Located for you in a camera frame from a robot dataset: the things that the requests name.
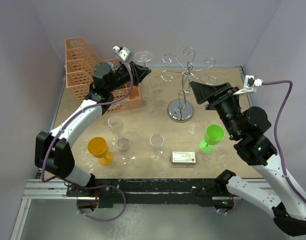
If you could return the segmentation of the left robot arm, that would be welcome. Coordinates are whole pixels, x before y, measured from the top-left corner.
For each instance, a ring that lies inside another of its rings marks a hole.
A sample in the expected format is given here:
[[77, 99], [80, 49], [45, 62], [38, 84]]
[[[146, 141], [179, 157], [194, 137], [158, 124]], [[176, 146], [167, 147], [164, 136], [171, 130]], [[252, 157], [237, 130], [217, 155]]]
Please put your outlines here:
[[117, 102], [113, 91], [125, 84], [138, 86], [150, 73], [148, 67], [134, 62], [122, 64], [117, 70], [112, 70], [108, 63], [95, 67], [89, 92], [77, 110], [57, 128], [42, 131], [36, 137], [35, 165], [42, 170], [43, 182], [47, 182], [45, 172], [49, 172], [78, 185], [84, 196], [95, 192], [95, 177], [77, 166], [71, 148], [85, 129]]

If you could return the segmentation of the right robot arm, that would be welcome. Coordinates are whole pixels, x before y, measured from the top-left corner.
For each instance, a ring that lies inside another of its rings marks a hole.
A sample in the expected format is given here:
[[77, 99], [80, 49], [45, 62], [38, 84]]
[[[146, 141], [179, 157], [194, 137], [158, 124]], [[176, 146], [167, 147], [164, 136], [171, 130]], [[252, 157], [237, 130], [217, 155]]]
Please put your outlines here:
[[234, 148], [238, 156], [260, 173], [274, 193], [247, 184], [229, 170], [216, 178], [215, 190], [221, 196], [231, 193], [257, 206], [289, 236], [306, 235], [306, 192], [286, 169], [279, 143], [272, 144], [264, 135], [272, 126], [265, 110], [257, 106], [240, 110], [239, 96], [255, 92], [262, 85], [263, 80], [254, 76], [246, 76], [242, 89], [228, 82], [190, 83], [196, 102], [208, 102], [206, 110], [218, 113], [229, 138], [237, 142]]

